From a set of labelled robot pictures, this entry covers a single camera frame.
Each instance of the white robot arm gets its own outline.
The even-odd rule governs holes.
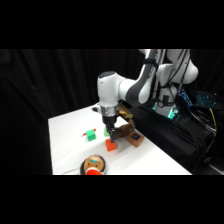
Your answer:
[[[191,83],[197,78],[198,70],[190,60],[188,49],[139,49],[145,54],[144,65],[138,80],[126,79],[116,72],[102,73],[98,78],[99,106],[103,122],[110,134],[111,142],[116,141],[114,124],[117,121],[117,106],[120,99],[138,107],[151,99],[152,85],[156,77],[162,87],[155,111],[167,116],[175,107],[177,90],[172,83]],[[173,64],[162,65],[165,53]]]

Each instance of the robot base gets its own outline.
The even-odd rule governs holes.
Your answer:
[[[157,114],[160,114],[160,115],[167,117],[171,120],[176,118],[176,116],[177,116],[177,119],[175,119],[175,120],[177,121],[179,119],[178,109],[175,104],[173,106],[166,106],[166,107],[161,108],[156,103],[153,110],[155,110],[155,112]]]

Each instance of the white table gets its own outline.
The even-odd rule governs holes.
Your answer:
[[[123,124],[127,122],[119,117],[116,127]],[[49,119],[53,174],[79,168],[85,159],[97,154],[106,160],[106,175],[191,175],[147,138],[138,148],[119,139],[118,149],[108,152],[104,127],[101,114],[91,107]],[[80,137],[91,129],[97,129],[96,140]]]

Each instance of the wooden block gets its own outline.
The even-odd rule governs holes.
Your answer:
[[[133,114],[123,104],[118,105],[118,112],[125,119],[133,118]]]
[[[133,146],[135,146],[136,148],[142,144],[143,140],[144,140],[144,136],[142,136],[141,134],[139,134],[138,132],[134,131],[132,132],[127,138],[126,140]]]

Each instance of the green light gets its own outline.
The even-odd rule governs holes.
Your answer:
[[[175,113],[173,112],[173,108],[170,110],[170,113],[168,115],[169,119],[173,119],[175,117]]]
[[[153,110],[155,110],[157,103],[155,103],[154,107],[152,108]]]

